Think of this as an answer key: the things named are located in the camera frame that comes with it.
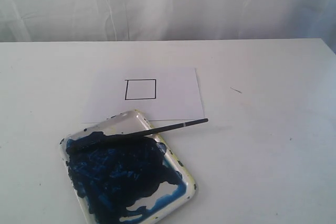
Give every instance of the black square outline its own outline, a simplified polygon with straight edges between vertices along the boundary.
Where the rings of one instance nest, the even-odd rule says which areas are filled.
[[[125,80],[127,81],[126,84],[126,92],[125,92],[125,100],[153,100],[156,99],[156,79],[129,79],[129,80]],[[154,98],[137,98],[137,99],[127,99],[127,90],[128,90],[128,82],[129,81],[154,81],[155,82],[155,95]]]

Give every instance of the black paintbrush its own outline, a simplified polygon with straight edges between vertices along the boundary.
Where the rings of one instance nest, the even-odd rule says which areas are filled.
[[[68,154],[73,154],[76,152],[81,152],[85,151],[89,148],[97,147],[97,146],[102,146],[102,145],[119,145],[119,144],[130,144],[134,141],[137,141],[138,137],[142,136],[148,136],[152,134],[158,134],[161,132],[165,131],[171,131],[195,124],[200,124],[200,123],[206,123],[208,121],[208,118],[204,119],[199,119],[195,121],[190,121],[186,123],[178,123],[178,124],[173,124],[173,125],[168,125],[164,127],[159,127],[155,129],[150,129],[146,131],[139,131],[139,132],[134,132],[134,133],[129,133],[125,135],[111,135],[111,136],[104,136],[104,138],[98,138],[97,137],[90,137],[91,135],[85,137],[85,139],[79,139],[77,141],[74,141],[70,147],[66,149]]]

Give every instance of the drawn square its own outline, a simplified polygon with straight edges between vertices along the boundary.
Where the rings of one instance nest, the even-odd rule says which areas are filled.
[[[126,80],[125,100],[156,99],[156,79]]]

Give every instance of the blue paint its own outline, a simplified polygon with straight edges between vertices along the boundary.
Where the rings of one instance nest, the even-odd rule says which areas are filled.
[[[102,132],[93,132],[90,139],[103,140]],[[83,137],[77,141],[87,141]],[[67,141],[69,148],[74,140]],[[69,177],[79,197],[84,198],[96,222],[129,223],[143,221],[186,193],[182,175],[164,159],[166,146],[149,137],[118,146],[95,147],[86,152],[70,155]],[[172,195],[158,199],[150,210],[145,206],[135,211],[127,207],[155,193],[159,185],[168,182],[177,185]],[[140,218],[120,222],[121,217],[142,215]]]

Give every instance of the paint palette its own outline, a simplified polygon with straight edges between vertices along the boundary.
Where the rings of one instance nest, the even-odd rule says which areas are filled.
[[[71,154],[66,148],[81,138],[127,134],[153,127],[137,110],[113,116],[60,142],[87,223],[156,223],[186,203],[196,183],[158,135],[118,147],[96,147]]]

